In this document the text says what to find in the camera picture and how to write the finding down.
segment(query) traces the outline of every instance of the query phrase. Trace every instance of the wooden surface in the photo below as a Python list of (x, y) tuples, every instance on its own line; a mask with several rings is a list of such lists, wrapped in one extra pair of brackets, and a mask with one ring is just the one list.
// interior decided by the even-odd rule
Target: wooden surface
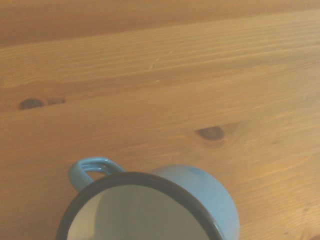
[[(102, 156), (212, 174), (241, 240), (319, 240), (318, 8), (0, 0), (0, 239), (53, 240), (77, 195), (68, 168)], [(197, 131), (213, 126), (223, 139)]]

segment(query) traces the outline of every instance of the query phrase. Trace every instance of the wooden table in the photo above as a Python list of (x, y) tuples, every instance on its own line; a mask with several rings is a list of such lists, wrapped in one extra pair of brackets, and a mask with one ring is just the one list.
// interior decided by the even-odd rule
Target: wooden table
[(241, 240), (320, 239), (320, 1), (227, 2), (0, 0), (0, 239), (53, 240), (94, 156), (207, 171)]

